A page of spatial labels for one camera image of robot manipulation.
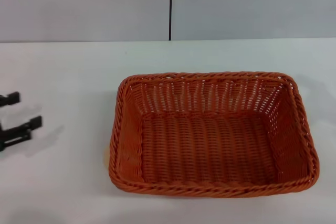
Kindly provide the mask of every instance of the rectangular basket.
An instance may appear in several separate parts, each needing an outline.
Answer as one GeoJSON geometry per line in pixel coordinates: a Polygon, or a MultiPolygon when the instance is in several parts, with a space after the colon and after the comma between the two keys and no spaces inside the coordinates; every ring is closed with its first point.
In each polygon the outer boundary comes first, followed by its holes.
{"type": "Polygon", "coordinates": [[[319,160],[291,77],[163,73],[120,84],[109,175],[133,193],[255,197],[308,189],[319,160]]]}

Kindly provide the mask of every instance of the basket rim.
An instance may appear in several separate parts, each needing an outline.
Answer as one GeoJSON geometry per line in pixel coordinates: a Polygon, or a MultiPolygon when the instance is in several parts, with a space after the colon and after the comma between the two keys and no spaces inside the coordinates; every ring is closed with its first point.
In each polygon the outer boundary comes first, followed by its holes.
{"type": "Polygon", "coordinates": [[[111,181],[124,191],[157,194],[157,195],[189,195],[189,196],[210,196],[210,197],[255,197],[263,195],[284,194],[295,191],[302,191],[313,186],[319,177],[319,159],[315,150],[307,122],[306,112],[299,94],[297,84],[293,78],[279,72],[212,72],[212,73],[159,73],[159,74],[139,74],[129,76],[124,79],[118,88],[116,114],[114,118],[113,131],[110,141],[110,162],[109,176],[111,181]],[[194,81],[194,80],[274,80],[289,87],[291,101],[295,108],[295,120],[300,131],[302,147],[307,154],[306,162],[309,164],[309,172],[306,177],[276,184],[239,186],[239,187],[219,187],[219,186],[190,186],[190,185],[171,185],[167,183],[146,183],[134,182],[123,178],[118,171],[118,144],[119,132],[123,120],[123,104],[129,87],[135,83],[164,81],[194,81]]]}

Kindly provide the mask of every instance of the gray wall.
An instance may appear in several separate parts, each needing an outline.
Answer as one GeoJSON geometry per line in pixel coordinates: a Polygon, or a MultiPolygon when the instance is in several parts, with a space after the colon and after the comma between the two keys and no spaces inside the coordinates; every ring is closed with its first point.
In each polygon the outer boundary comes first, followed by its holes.
{"type": "Polygon", "coordinates": [[[336,0],[173,0],[172,38],[336,37],[336,0]]]}
{"type": "MultiPolygon", "coordinates": [[[[168,34],[169,0],[0,0],[0,42],[168,34]]],[[[173,0],[173,40],[288,37],[336,37],[336,0],[173,0]]]]}
{"type": "Polygon", "coordinates": [[[169,0],[0,0],[0,41],[168,40],[169,0]]]}

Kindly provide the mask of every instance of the woven pattern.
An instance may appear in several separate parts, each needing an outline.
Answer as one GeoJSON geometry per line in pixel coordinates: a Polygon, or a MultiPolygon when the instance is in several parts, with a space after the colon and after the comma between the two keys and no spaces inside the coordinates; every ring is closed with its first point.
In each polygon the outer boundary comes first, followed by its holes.
{"type": "Polygon", "coordinates": [[[281,73],[165,73],[119,86],[109,174],[143,194],[255,197],[319,176],[297,85],[281,73]]]}

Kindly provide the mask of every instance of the wicker basket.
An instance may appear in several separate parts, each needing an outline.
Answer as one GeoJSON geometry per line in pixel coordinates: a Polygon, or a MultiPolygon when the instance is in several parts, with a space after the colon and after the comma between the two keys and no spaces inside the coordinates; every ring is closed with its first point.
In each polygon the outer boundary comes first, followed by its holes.
{"type": "Polygon", "coordinates": [[[164,73],[120,84],[109,174],[133,193],[255,197],[308,189],[319,160],[291,77],[164,73]]]}

